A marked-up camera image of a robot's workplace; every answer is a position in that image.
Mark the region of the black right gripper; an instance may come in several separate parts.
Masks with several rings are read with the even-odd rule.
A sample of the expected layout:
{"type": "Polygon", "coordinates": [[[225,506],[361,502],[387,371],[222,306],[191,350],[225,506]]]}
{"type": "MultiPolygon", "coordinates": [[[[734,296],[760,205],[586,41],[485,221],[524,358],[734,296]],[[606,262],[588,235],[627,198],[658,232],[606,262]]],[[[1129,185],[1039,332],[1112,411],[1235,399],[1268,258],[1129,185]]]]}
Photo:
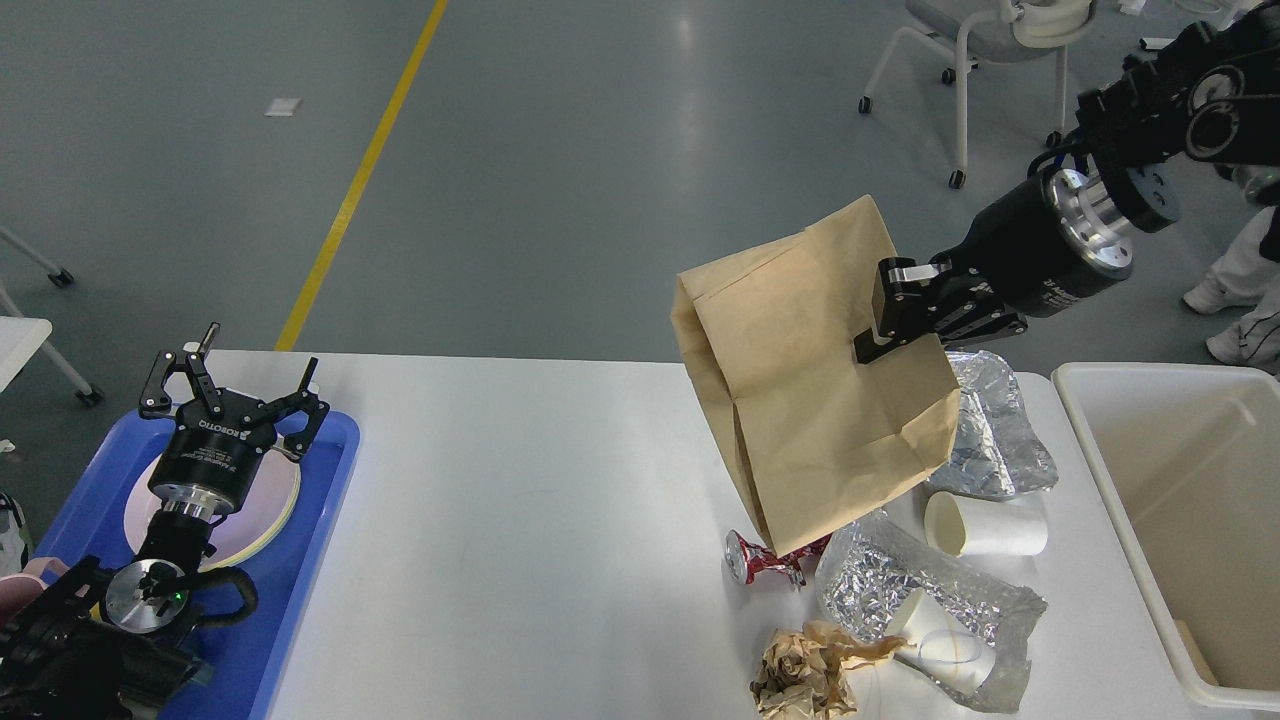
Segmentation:
{"type": "Polygon", "coordinates": [[[855,359],[873,363],[929,333],[943,346],[1024,334],[1024,315],[1052,316],[1132,275],[1128,229],[1098,178],[1039,170],[974,218],[950,261],[879,260],[855,359]]]}

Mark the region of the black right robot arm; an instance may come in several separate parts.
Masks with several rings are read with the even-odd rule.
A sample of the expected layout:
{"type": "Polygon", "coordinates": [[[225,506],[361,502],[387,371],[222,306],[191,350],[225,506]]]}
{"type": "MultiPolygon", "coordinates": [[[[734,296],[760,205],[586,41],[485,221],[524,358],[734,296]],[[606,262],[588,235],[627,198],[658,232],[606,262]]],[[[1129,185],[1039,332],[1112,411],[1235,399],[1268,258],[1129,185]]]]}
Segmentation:
{"type": "Polygon", "coordinates": [[[927,263],[879,261],[859,363],[933,334],[957,347],[1020,334],[1125,281],[1130,237],[1180,217],[1164,178],[1176,155],[1211,164],[1252,201],[1277,204],[1277,4],[1217,29],[1184,28],[1149,60],[1080,94],[1027,178],[927,263]]]}

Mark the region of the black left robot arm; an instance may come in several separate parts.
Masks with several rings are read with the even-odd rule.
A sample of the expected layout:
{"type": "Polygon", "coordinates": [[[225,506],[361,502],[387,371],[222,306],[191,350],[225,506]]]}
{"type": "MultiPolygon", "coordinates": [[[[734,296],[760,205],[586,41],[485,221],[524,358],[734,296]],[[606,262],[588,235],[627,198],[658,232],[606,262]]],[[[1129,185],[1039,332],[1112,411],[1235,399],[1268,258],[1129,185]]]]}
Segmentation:
{"type": "Polygon", "coordinates": [[[271,401],[216,384],[206,360],[219,328],[159,352],[143,383],[140,416],[175,429],[148,480],[160,505],[132,560],[109,569],[87,555],[5,614],[5,719],[154,719],[209,670],[192,635],[259,609],[246,570],[204,568],[212,532],[243,509],[270,452],[301,461],[330,406],[314,388],[316,357],[271,401]]]}

